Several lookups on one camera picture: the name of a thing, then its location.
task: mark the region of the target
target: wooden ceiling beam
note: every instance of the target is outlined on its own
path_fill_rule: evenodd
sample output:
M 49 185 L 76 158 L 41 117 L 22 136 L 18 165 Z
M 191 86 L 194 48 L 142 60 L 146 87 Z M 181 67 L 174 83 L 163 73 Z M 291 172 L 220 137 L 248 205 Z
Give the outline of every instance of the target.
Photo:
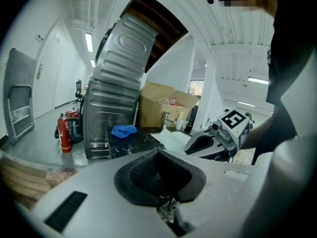
M 151 51 L 151 56 L 155 59 L 158 59 L 158 55 L 154 51 Z
M 182 39 L 186 34 L 187 34 L 187 32 L 183 33 L 181 36 L 174 39 L 174 41 L 168 47 L 166 47 L 166 51 L 168 51 L 176 42 L 178 42 L 180 39 Z
M 164 16 L 162 16 L 158 11 L 156 11 L 154 8 L 150 7 L 148 4 L 144 3 L 141 0 L 135 0 L 136 3 L 140 4 L 142 7 L 145 7 L 146 9 L 153 12 L 158 18 L 160 18 L 168 27 L 171 29 L 171 31 L 176 35 L 181 35 L 180 31 L 173 26 Z
M 158 47 L 160 50 L 162 50 L 163 52 L 165 51 L 164 45 L 161 42 L 159 42 L 158 40 L 155 40 L 154 45 L 156 47 Z
M 148 17 L 144 16 L 142 13 L 132 8 L 128 8 L 126 12 L 140 19 L 144 23 L 148 24 L 150 27 L 156 30 L 159 34 L 161 34 L 168 42 L 172 43 L 174 41 L 174 39 L 163 28 L 161 28 L 155 22 L 150 20 Z

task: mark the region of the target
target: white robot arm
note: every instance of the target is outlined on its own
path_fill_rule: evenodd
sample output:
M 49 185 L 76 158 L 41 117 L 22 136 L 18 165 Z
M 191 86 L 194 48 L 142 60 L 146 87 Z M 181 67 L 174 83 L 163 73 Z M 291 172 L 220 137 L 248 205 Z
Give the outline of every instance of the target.
M 197 132 L 185 146 L 189 155 L 229 161 L 249 136 L 249 118 L 235 109 L 219 116 L 208 130 Z

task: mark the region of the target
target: black shirt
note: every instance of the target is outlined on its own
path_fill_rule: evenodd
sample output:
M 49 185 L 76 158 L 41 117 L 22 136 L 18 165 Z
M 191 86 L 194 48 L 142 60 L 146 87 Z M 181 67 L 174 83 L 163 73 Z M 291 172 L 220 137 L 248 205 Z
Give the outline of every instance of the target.
M 296 135 L 281 97 L 302 71 L 316 44 L 315 7 L 314 0 L 277 0 L 274 36 L 267 53 L 270 83 L 266 101 L 279 110 L 257 146 L 252 165 L 260 154 L 272 152 Z

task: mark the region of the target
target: blue cloth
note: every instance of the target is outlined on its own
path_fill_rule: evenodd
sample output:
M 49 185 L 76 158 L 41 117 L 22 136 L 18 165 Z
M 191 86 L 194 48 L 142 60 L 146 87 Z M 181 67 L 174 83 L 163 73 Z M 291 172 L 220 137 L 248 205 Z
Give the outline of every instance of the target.
M 136 132 L 137 132 L 137 129 L 133 125 L 127 125 L 127 126 L 119 125 L 119 126 L 113 127 L 111 134 L 119 138 L 124 138 Z

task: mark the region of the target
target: cardboard box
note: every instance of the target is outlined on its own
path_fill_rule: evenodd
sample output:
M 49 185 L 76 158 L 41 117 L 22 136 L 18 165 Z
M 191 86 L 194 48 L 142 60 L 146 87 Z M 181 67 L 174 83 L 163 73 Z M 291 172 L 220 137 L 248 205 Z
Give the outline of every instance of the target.
M 176 98 L 179 106 L 164 104 L 166 98 Z M 164 112 L 170 113 L 170 120 L 176 120 L 180 112 L 183 112 L 183 119 L 186 119 L 198 101 L 197 97 L 177 91 L 173 87 L 146 82 L 140 97 L 140 127 L 160 127 Z M 168 122 L 166 126 L 176 125 Z

